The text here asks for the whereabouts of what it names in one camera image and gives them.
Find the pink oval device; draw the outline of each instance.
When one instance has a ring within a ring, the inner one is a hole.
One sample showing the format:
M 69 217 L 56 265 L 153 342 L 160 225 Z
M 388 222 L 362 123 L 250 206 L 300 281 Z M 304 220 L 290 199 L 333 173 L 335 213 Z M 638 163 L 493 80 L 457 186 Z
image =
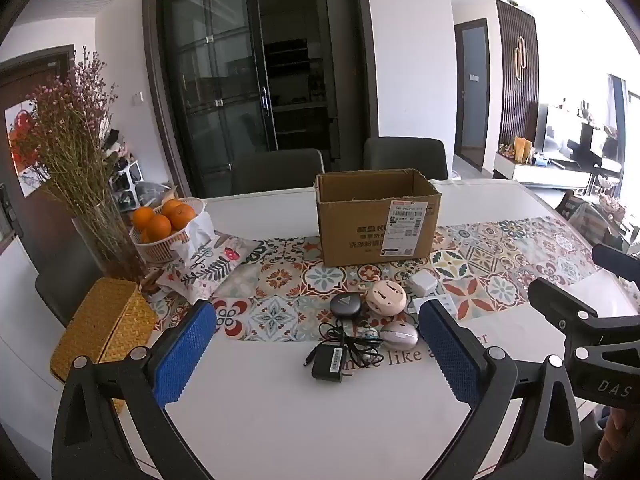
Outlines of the pink oval device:
M 391 317 L 400 314 L 406 307 L 406 292 L 396 282 L 384 280 L 373 284 L 365 300 L 380 316 Z

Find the human hand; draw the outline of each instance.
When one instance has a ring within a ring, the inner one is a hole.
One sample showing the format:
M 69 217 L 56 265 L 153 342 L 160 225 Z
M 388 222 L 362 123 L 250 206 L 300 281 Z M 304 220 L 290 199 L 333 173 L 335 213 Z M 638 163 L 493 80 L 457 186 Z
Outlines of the human hand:
M 619 408 L 612 408 L 604 428 L 604 436 L 598 448 L 599 457 L 608 462 L 622 447 L 629 429 L 638 418 L 638 412 L 630 412 Z

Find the white power adapter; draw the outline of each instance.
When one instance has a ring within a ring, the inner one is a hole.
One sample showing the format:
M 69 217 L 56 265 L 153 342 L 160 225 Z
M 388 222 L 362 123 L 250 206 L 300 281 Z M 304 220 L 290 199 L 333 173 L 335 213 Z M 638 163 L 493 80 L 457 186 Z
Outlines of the white power adapter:
M 438 280 L 427 269 L 423 269 L 409 276 L 404 280 L 404 284 L 418 298 L 424 298 L 436 290 Z

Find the tile pattern tablecloth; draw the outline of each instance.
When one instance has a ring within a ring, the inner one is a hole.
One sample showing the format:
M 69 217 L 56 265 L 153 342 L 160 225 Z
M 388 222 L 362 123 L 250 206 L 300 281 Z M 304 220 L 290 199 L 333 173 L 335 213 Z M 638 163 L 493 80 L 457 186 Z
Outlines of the tile pattern tablecloth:
M 402 283 L 420 269 L 438 279 L 436 293 L 451 295 L 460 320 L 525 303 L 538 277 L 570 285 L 597 270 L 591 248 L 553 217 L 438 227 L 429 258 L 361 266 L 325 267 L 319 237 L 274 239 L 262 241 L 211 302 L 218 330 L 229 338 L 317 340 L 320 323 L 332 321 L 334 294 L 357 291 L 376 276 Z M 156 328 L 164 330 L 189 304 L 171 293 L 152 307 L 160 319 Z M 397 318 L 413 322 L 405 313 Z M 356 323 L 380 327 L 393 319 L 367 309 Z M 349 323 L 347 330 L 355 327 Z

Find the dining table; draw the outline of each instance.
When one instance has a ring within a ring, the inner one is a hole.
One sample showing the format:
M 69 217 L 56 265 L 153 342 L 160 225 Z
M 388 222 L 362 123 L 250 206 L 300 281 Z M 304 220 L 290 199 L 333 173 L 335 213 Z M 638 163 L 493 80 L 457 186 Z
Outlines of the dining table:
M 455 436 L 468 406 L 450 392 L 424 341 L 411 352 L 384 350 L 382 364 L 352 368 L 339 384 L 316 381 L 303 367 L 340 292 L 380 278 L 403 284 L 427 269 L 461 326 L 485 346 L 536 362 L 564 354 L 564 336 L 529 305 L 536 278 L 601 317 L 638 313 L 618 279 L 593 263 L 588 243 L 531 190 L 512 180 L 432 183 L 442 199 L 430 257 L 360 266 L 324 266 L 314 188 L 206 201 L 217 231 L 260 241 L 210 298 L 216 334 L 179 400 L 166 406 L 214 478 L 417 480 Z M 189 307 L 177 294 L 152 304 L 159 320 L 149 344 Z M 346 329 L 391 320 L 368 312 Z M 580 418 L 594 407 L 576 405 Z M 478 477 L 497 464 L 519 406 L 511 401 Z M 126 407 L 120 423 L 141 469 L 161 478 Z

